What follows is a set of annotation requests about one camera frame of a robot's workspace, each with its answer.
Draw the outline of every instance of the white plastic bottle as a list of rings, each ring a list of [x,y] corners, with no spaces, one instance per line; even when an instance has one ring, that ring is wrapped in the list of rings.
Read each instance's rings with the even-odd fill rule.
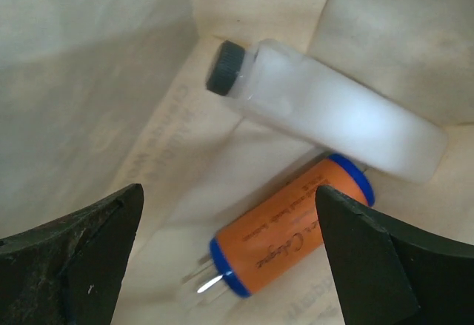
[[[221,45],[207,89],[242,114],[376,169],[430,180],[447,146],[441,128],[275,40]]]

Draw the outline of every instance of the cylindrical object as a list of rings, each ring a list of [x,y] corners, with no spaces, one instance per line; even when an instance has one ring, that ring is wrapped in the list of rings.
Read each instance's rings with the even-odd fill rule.
[[[375,201],[369,181],[351,161],[336,154],[320,161],[211,240],[216,269],[237,295],[258,292],[322,244],[315,209],[321,185],[367,206]]]
[[[244,115],[414,182],[445,151],[441,128],[274,40],[222,44],[207,89]]]

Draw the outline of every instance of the frosted bottle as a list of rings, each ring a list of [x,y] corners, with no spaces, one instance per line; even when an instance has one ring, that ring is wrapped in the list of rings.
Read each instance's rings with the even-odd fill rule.
[[[207,89],[244,116],[408,181],[430,180],[440,127],[275,40],[217,52]]]

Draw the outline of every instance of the white bottle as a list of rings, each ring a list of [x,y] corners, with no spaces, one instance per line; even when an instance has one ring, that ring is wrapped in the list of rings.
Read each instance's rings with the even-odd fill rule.
[[[441,128],[274,40],[223,43],[207,89],[249,118],[409,181],[428,181],[447,146]]]

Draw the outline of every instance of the black bottle cap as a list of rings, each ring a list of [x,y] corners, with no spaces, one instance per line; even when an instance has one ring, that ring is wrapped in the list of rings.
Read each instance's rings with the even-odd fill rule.
[[[210,68],[207,89],[220,96],[226,96],[236,82],[244,56],[245,49],[242,46],[231,41],[222,43]]]

